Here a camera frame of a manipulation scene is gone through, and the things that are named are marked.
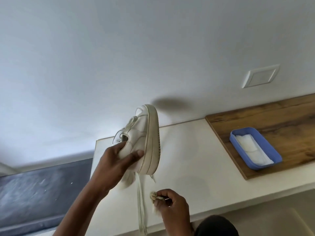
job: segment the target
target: hand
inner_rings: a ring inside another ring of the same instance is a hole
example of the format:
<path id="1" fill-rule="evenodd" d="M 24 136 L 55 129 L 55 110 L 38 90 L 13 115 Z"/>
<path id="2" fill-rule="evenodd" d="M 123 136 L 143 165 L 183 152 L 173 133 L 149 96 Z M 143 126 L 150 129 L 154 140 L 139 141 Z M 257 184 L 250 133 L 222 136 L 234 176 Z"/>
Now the hand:
<path id="1" fill-rule="evenodd" d="M 144 151 L 138 150 L 119 159 L 118 152 L 123 149 L 125 144 L 126 142 L 118 143 L 105 150 L 88 183 L 91 189 L 96 190 L 101 199 L 118 184 L 126 170 L 144 155 Z"/>
<path id="2" fill-rule="evenodd" d="M 155 207 L 160 211 L 165 229 L 169 236 L 191 236 L 191 224 L 189 217 L 189 206 L 184 197 L 170 189 L 157 191 L 157 196 L 170 198 L 171 206 L 163 200 L 156 199 Z"/>

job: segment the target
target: white sneaker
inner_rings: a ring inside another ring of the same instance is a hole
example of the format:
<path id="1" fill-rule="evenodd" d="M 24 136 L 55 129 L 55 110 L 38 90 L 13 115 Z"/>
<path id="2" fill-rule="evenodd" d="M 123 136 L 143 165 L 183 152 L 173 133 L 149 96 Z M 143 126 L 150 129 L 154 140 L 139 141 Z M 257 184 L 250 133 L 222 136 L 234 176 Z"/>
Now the white sneaker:
<path id="1" fill-rule="evenodd" d="M 132 117 L 126 127 L 117 132 L 114 142 L 127 141 L 119 152 L 124 158 L 131 152 L 144 151 L 144 157 L 134 163 L 129 170 L 138 174 L 152 175 L 160 161 L 160 135 L 157 111 L 150 104 L 137 108 L 136 116 Z"/>

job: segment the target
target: finger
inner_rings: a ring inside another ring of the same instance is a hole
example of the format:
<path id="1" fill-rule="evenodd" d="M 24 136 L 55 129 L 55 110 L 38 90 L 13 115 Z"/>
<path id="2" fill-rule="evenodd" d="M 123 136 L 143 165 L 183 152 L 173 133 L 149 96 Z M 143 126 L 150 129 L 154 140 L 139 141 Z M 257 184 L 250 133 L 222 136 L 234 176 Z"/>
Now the finger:
<path id="1" fill-rule="evenodd" d="M 144 151 L 137 150 L 130 153 L 125 158 L 121 159 L 118 164 L 122 167 L 123 170 L 127 170 L 133 163 L 139 161 L 144 156 Z"/>
<path id="2" fill-rule="evenodd" d="M 111 150 L 117 155 L 118 152 L 120 152 L 120 150 L 124 148 L 124 146 L 126 145 L 126 143 L 127 143 L 127 142 L 121 142 L 121 143 L 118 143 L 118 144 L 116 144 L 116 145 L 114 145 L 114 146 L 112 146 L 112 147 L 110 147 L 110 148 L 111 148 Z"/>
<path id="3" fill-rule="evenodd" d="M 164 198 L 170 198 L 173 202 L 180 196 L 174 190 L 171 189 L 164 189 L 157 191 L 157 196 L 163 196 Z"/>
<path id="4" fill-rule="evenodd" d="M 154 206 L 160 211 L 162 212 L 165 209 L 168 209 L 168 206 L 166 205 L 166 203 L 161 200 L 161 199 L 156 199 L 154 201 Z"/>

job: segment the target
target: sneaker sole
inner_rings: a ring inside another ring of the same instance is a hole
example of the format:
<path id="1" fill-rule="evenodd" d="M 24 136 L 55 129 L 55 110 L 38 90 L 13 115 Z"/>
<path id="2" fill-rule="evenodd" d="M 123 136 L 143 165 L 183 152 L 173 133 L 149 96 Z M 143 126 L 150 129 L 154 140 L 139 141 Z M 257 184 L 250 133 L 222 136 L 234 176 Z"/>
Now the sneaker sole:
<path id="1" fill-rule="evenodd" d="M 147 139 L 145 145 L 145 155 L 139 174 L 152 175 L 157 170 L 160 162 L 160 131 L 158 125 L 158 114 L 154 106 L 144 105 L 148 111 Z"/>

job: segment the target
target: white countertop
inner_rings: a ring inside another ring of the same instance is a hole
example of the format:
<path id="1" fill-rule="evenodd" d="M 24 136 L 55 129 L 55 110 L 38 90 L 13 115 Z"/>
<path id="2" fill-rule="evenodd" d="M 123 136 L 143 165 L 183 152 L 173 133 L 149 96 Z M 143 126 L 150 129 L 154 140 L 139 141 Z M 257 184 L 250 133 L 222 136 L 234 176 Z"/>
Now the white countertop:
<path id="1" fill-rule="evenodd" d="M 206 120 L 160 128 L 161 159 L 154 174 L 142 177 L 148 233 L 162 230 L 152 214 L 149 193 L 171 188 L 189 204 L 191 221 L 315 187 L 315 164 L 244 180 Z M 112 138 L 96 142 L 92 172 Z M 86 235 L 117 235 L 138 230 L 136 184 L 113 189 L 99 204 Z"/>

